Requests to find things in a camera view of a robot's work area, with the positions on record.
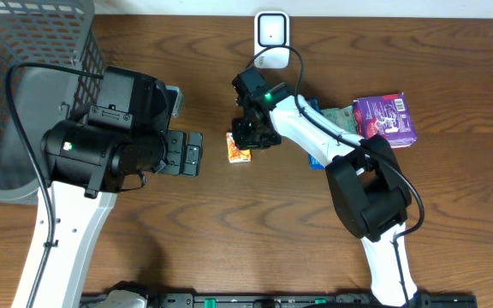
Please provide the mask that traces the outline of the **purple pink tissue pack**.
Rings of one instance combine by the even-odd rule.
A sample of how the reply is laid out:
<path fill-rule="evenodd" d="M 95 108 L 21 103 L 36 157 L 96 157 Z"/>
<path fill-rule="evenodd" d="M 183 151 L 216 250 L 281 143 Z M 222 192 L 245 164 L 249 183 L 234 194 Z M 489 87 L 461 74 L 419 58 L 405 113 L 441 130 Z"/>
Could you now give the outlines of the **purple pink tissue pack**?
<path fill-rule="evenodd" d="M 353 101 L 357 132 L 366 139 L 383 136 L 392 148 L 409 147 L 417 141 L 404 94 L 357 98 Z"/>

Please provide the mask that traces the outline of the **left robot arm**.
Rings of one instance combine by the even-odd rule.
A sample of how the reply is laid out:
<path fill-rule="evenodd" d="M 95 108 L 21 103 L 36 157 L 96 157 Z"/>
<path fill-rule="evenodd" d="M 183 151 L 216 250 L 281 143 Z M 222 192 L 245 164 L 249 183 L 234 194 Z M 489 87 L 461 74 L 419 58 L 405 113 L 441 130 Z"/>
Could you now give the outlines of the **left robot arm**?
<path fill-rule="evenodd" d="M 16 307 L 76 307 L 101 229 L 126 177 L 199 173 L 203 137 L 172 130 L 180 88 L 107 67 L 95 104 L 47 130 L 28 157 L 39 182 L 36 227 Z"/>

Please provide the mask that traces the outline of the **orange tissue pack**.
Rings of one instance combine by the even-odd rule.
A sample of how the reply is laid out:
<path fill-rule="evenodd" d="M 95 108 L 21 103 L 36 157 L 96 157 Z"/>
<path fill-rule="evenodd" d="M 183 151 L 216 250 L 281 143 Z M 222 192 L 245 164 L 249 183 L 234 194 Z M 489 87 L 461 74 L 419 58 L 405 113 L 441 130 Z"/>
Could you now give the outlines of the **orange tissue pack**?
<path fill-rule="evenodd" d="M 226 133 L 226 142 L 228 149 L 228 160 L 230 163 L 250 163 L 252 161 L 251 152 L 249 150 L 240 150 L 235 144 L 235 140 L 231 132 Z"/>

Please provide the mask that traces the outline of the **mint green tissue pack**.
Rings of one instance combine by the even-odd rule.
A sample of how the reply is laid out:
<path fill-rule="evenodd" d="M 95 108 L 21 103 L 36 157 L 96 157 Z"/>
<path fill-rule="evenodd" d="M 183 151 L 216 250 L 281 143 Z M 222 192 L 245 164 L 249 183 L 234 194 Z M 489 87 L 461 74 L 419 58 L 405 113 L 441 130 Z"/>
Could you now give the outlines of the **mint green tissue pack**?
<path fill-rule="evenodd" d="M 353 107 L 331 108 L 321 110 L 321 113 L 338 127 L 346 130 L 349 133 L 357 134 L 357 122 L 354 117 Z"/>

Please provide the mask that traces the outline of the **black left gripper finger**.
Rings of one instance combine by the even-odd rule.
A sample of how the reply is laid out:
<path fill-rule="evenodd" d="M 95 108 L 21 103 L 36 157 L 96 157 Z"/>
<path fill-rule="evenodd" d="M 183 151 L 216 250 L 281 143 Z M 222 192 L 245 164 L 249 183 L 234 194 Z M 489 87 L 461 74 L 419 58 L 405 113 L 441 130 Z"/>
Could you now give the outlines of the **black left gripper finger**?
<path fill-rule="evenodd" d="M 169 130 L 165 139 L 167 141 L 167 155 L 165 166 L 159 171 L 160 174 L 180 175 L 183 170 L 183 154 L 186 147 L 186 134 L 182 131 Z"/>
<path fill-rule="evenodd" d="M 200 161 L 202 157 L 203 134 L 191 132 L 188 136 L 187 148 L 183 164 L 182 174 L 196 177 L 199 175 Z"/>

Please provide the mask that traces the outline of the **blue Oreo cookie pack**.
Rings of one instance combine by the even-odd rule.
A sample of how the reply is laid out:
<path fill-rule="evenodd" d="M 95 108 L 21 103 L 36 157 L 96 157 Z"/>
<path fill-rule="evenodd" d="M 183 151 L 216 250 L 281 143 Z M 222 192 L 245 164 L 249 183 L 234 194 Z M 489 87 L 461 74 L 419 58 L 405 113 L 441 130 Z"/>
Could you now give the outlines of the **blue Oreo cookie pack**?
<path fill-rule="evenodd" d="M 319 114 L 321 114 L 321 109 L 318 104 L 318 99 L 315 97 L 308 98 L 306 100 L 312 108 L 314 108 Z M 324 169 L 324 166 L 311 154 L 308 155 L 309 164 L 311 170 L 321 170 Z"/>

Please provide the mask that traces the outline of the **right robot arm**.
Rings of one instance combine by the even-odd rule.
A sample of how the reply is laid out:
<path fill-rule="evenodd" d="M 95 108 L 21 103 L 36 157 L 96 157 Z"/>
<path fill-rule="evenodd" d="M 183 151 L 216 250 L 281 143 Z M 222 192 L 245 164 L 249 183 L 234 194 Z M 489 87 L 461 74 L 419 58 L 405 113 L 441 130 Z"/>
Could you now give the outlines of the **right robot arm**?
<path fill-rule="evenodd" d="M 267 149 L 289 139 L 324 166 L 335 212 L 361 240 L 371 272 L 371 292 L 385 306 L 408 307 L 418 289 L 404 244 L 407 207 L 419 202 L 389 142 L 350 133 L 316 111 L 287 84 L 270 85 L 256 68 L 232 81 L 243 110 L 232 121 L 241 150 Z"/>

